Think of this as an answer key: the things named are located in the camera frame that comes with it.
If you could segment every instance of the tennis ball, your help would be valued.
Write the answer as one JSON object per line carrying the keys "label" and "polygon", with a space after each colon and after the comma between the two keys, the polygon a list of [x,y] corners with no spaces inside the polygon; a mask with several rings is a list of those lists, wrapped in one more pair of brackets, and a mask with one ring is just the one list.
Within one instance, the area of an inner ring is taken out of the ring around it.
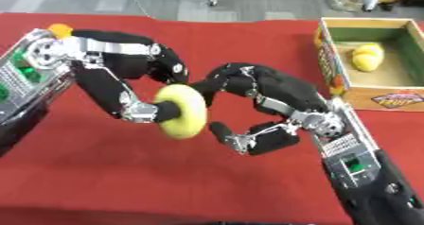
{"label": "tennis ball", "polygon": [[159,123],[162,131],[174,139],[187,139],[197,135],[206,124],[207,108],[203,96],[193,88],[173,84],[162,88],[155,96],[154,103],[171,101],[179,108],[177,118]]}
{"label": "tennis ball", "polygon": [[384,49],[378,43],[367,43],[353,51],[353,64],[358,70],[376,70],[384,61]]}
{"label": "tennis ball", "polygon": [[379,68],[382,58],[379,56],[361,54],[353,57],[353,64],[358,70],[371,72]]}

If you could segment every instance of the robotic hand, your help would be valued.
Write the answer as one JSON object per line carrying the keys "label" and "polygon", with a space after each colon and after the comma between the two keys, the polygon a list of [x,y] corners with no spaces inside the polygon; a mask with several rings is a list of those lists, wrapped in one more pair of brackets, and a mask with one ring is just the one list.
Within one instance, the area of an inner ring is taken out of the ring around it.
{"label": "robotic hand", "polygon": [[[145,75],[172,84],[151,104],[124,80]],[[112,117],[159,123],[174,138],[194,136],[206,120],[203,97],[183,85],[188,71],[172,49],[143,36],[53,25],[29,32],[0,59],[0,154],[74,81]]]}
{"label": "robotic hand", "polygon": [[299,128],[315,130],[323,136],[341,133],[343,128],[340,118],[327,113],[326,101],[312,85],[263,65],[227,63],[192,87],[203,94],[208,106],[216,92],[226,91],[252,98],[259,112],[283,117],[280,122],[253,126],[245,134],[233,134],[221,122],[209,126],[221,143],[241,154],[263,154],[297,144]]}
{"label": "robotic hand", "polygon": [[209,128],[219,142],[241,154],[257,155],[299,142],[311,134],[340,203],[354,224],[424,224],[422,202],[353,109],[340,98],[324,100],[313,86],[262,65],[228,63],[192,85],[210,106],[216,92],[250,97],[254,108],[280,115],[281,122],[233,134],[223,123]]}

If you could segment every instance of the red tablecloth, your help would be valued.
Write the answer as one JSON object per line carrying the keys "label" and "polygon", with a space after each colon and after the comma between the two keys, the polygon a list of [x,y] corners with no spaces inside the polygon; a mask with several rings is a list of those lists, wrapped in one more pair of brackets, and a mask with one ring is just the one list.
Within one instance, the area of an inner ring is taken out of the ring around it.
{"label": "red tablecloth", "polygon": [[[324,83],[312,44],[316,22],[236,24],[160,22],[145,17],[0,14],[1,51],[34,27],[126,31],[174,48],[191,80],[228,61],[262,62]],[[160,87],[133,83],[150,99]],[[241,132],[269,116],[251,101],[221,94],[210,120]],[[424,113],[359,112],[424,197]],[[114,120],[77,87],[51,106],[50,115],[0,159],[2,224],[153,224],[158,218],[348,224],[306,134],[302,143],[259,157],[241,157],[204,130],[169,140],[155,125]]]}

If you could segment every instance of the floor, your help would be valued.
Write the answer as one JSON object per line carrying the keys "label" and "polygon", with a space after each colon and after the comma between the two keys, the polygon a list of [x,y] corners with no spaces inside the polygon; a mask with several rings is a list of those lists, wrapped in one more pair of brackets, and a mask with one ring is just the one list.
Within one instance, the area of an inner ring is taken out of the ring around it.
{"label": "floor", "polygon": [[207,5],[207,0],[0,0],[2,11],[149,15],[161,20],[197,22],[317,19],[323,16],[400,17],[424,21],[423,8],[351,13],[331,9],[327,0],[220,0],[213,8]]}

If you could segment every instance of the wooden box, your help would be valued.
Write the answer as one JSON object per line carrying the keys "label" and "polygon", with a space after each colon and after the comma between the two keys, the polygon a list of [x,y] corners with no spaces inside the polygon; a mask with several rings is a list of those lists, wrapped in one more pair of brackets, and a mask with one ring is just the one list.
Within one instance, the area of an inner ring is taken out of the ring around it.
{"label": "wooden box", "polygon": [[[314,41],[332,95],[358,110],[424,112],[424,35],[414,20],[323,18]],[[373,72],[352,64],[364,43],[384,48]]]}

